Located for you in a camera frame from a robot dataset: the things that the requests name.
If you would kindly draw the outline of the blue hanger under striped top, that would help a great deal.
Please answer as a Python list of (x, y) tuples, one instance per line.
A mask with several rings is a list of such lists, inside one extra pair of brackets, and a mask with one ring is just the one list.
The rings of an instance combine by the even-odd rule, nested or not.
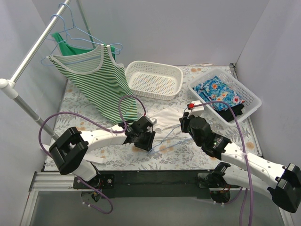
[(81, 55), (73, 55), (73, 56), (60, 56), (60, 55), (49, 55), (41, 60), (41, 64), (44, 66), (54, 66), (56, 64), (61, 64), (62, 66), (66, 66), (69, 69), (78, 68), (80, 64), (84, 65), (92, 65), (93, 69), (96, 69), (99, 65), (102, 64), (102, 60), (104, 57), (104, 52), (107, 51), (110, 57), (115, 61), (115, 55), (118, 55), (123, 46), (120, 43), (120, 48), (115, 48), (113, 45), (97, 45), (94, 50), (91, 52), (81, 54)]

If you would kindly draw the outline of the black cloth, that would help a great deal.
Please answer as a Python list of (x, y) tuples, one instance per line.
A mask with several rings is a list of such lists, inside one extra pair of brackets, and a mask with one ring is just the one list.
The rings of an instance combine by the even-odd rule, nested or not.
[[(235, 116), (239, 116), (239, 115), (242, 115), (242, 114), (243, 114), (242, 110), (243, 110), (244, 107), (245, 107), (245, 106), (244, 106), (243, 104), (238, 104), (238, 105), (236, 105), (236, 106), (231, 107), (231, 109), (232, 109), (232, 111), (233, 111), (233, 113), (234, 113)], [(219, 114), (226, 122), (230, 122), (230, 121), (234, 120), (234, 117), (233, 117), (233, 115), (232, 115), (230, 109), (218, 111), (217, 113), (218, 113), (218, 114)]]

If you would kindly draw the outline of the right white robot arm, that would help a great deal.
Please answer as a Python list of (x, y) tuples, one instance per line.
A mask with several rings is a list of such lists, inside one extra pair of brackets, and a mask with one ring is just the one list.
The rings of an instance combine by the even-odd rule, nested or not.
[(252, 153), (244, 153), (230, 139), (211, 131), (202, 117), (188, 112), (179, 119), (181, 131), (189, 133), (195, 144), (210, 157), (220, 160), (217, 167), (201, 182), (209, 187), (226, 185), (250, 188), (270, 198), (278, 207), (295, 213), (301, 203), (301, 170), (273, 163)]

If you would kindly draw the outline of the white perforated basket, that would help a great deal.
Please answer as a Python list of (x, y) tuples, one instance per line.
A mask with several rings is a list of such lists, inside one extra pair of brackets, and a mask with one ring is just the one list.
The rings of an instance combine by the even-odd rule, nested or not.
[(130, 63), (125, 76), (134, 95), (166, 101), (180, 92), (183, 83), (179, 67), (147, 61)]

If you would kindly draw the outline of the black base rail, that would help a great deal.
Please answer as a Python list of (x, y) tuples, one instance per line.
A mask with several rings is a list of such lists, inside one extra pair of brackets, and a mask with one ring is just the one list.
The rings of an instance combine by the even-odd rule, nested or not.
[(101, 171), (99, 188), (109, 198), (196, 197), (209, 198), (210, 190), (238, 188), (205, 179), (213, 170)]

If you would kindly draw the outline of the floral table mat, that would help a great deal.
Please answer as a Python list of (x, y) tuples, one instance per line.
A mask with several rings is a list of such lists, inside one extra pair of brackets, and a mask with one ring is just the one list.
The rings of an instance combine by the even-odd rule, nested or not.
[[(202, 67), (199, 65), (182, 66), (183, 84), (180, 92), (170, 101), (156, 100), (147, 97), (140, 97), (148, 113), (158, 112), (165, 108), (174, 107), (184, 109), (186, 104), (195, 100), (188, 88), (189, 82), (195, 77), (211, 69), (210, 66)], [(89, 104), (87, 99), (80, 91), (68, 82), (61, 104), (62, 115), (59, 115), (55, 124), (55, 132), (61, 135), (69, 127), (77, 127), (79, 130), (95, 130), (96, 126), (69, 112), (79, 113), (105, 127), (111, 123), (102, 117), (98, 111)], [(244, 141), (246, 150), (255, 155), (261, 156), (261, 150), (257, 144), (257, 139), (248, 119), (241, 122), (240, 129), (243, 138), (240, 138), (236, 127), (225, 127), (218, 119), (210, 113), (204, 112), (202, 115), (211, 125), (211, 129), (234, 142), (242, 145)], [(157, 153), (150, 154), (134, 147), (132, 144), (112, 145), (102, 149), (88, 151), (93, 155), (107, 160), (106, 164), (98, 164), (99, 170), (196, 170), (214, 169), (218, 160), (206, 155), (201, 148), (192, 141), (185, 142)]]

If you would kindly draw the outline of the white lattice basket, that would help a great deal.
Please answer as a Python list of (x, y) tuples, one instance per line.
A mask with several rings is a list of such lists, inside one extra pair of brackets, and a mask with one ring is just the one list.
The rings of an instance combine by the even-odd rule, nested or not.
[(234, 120), (227, 121), (221, 116), (221, 113), (230, 112), (230, 107), (242, 108), (242, 114), (237, 114), (237, 121), (241, 123), (262, 105), (261, 100), (252, 91), (230, 73), (219, 68), (197, 76), (188, 84), (188, 88), (201, 103), (215, 101), (205, 105), (205, 109), (226, 126), (235, 125)]

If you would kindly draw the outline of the solid green tank top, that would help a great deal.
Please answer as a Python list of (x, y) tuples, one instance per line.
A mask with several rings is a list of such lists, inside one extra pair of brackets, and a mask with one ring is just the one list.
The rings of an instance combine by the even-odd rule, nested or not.
[(51, 36), (54, 38), (55, 42), (59, 44), (58, 46), (63, 56), (81, 55), (93, 50), (69, 45), (63, 40), (63, 37), (58, 32), (51, 34)]

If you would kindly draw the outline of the light blue wire hanger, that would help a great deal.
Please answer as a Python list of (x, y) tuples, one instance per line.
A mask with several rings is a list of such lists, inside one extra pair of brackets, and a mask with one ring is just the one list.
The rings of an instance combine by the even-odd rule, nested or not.
[(168, 128), (156, 127), (154, 131), (156, 134), (152, 148), (149, 151), (150, 154), (192, 141), (189, 133), (183, 133), (181, 131), (180, 124)]

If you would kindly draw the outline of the blue hanger under green top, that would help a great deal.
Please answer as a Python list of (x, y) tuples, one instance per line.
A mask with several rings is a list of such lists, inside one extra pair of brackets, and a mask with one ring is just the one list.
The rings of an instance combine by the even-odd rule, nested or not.
[[(67, 7), (68, 9), (69, 9), (69, 11), (70, 11), (70, 15), (71, 15), (71, 21), (72, 21), (72, 26), (70, 27), (70, 28), (67, 28), (66, 27), (66, 23), (65, 23), (65, 21), (64, 21), (64, 18), (62, 18), (62, 21), (63, 21), (63, 30), (62, 31), (60, 31), (60, 32), (58, 32), (62, 37), (63, 37), (63, 40), (65, 41), (65, 42), (67, 42), (68, 43), (68, 40), (81, 40), (81, 41), (85, 41), (85, 42), (89, 42), (89, 43), (91, 43), (92, 44), (92, 48), (91, 49), (95, 49), (96, 48), (96, 46), (97, 45), (100, 45), (100, 44), (105, 44), (104, 42), (102, 42), (101, 40), (99, 40), (99, 39), (97, 39), (96, 37), (94, 37), (93, 35), (92, 35), (92, 33), (90, 32), (90, 30), (88, 29), (88, 31), (86, 32), (86, 31), (84, 31), (84, 30), (82, 30), (82, 29), (80, 29), (79, 27), (77, 27), (76, 26), (76, 24), (75, 24), (75, 20), (74, 20), (74, 17), (73, 17), (73, 13), (72, 13), (72, 9), (66, 4), (66, 3), (59, 3), (59, 7), (60, 6), (65, 6), (65, 7)], [(82, 32), (82, 33), (84, 33), (85, 35), (87, 35), (88, 36), (88, 39), (84, 39), (84, 38), (73, 38), (72, 36), (71, 36), (71, 34), (70, 34), (70, 31), (71, 30), (78, 30), (78, 31), (80, 31), (80, 32)], [(85, 48), (85, 49), (89, 49), (89, 48), (86, 48), (86, 47), (82, 47), (82, 46), (77, 46), (77, 45), (74, 45), (74, 44), (70, 44), (70, 43), (68, 43), (69, 45), (73, 45), (73, 46), (76, 46), (76, 47), (81, 47), (81, 48)]]

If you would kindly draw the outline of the white tank top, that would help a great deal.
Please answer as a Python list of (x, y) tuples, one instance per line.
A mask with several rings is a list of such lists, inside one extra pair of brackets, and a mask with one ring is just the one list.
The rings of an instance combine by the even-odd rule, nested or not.
[(158, 112), (150, 112), (147, 115), (156, 119), (154, 130), (158, 133), (163, 133), (180, 125), (179, 119), (183, 116), (183, 113), (184, 110), (181, 108), (169, 107)]

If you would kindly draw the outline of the green striped tank top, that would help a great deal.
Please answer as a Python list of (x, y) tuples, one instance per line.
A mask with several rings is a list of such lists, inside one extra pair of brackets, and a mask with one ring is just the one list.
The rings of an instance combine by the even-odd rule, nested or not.
[(92, 65), (80, 64), (69, 69), (56, 64), (58, 71), (70, 80), (96, 110), (114, 124), (125, 120), (137, 120), (136, 101), (127, 83), (123, 64), (114, 61), (107, 51), (102, 64), (96, 69)]

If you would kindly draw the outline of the blue floral cloth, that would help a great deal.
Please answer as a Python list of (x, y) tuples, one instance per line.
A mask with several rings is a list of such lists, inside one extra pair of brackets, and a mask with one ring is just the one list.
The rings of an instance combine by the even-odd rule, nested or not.
[(195, 85), (192, 89), (205, 101), (223, 101), (230, 107), (244, 104), (245, 100), (217, 76)]

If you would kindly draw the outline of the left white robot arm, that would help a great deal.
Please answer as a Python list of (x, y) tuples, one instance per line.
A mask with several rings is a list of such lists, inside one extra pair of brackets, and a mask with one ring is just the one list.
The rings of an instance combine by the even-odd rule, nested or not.
[(49, 152), (61, 175), (73, 174), (84, 180), (89, 188), (96, 188), (100, 183), (100, 173), (96, 166), (84, 159), (87, 151), (133, 143), (148, 152), (152, 149), (156, 123), (155, 118), (142, 116), (131, 125), (119, 123), (108, 130), (80, 131), (71, 127), (50, 146)]

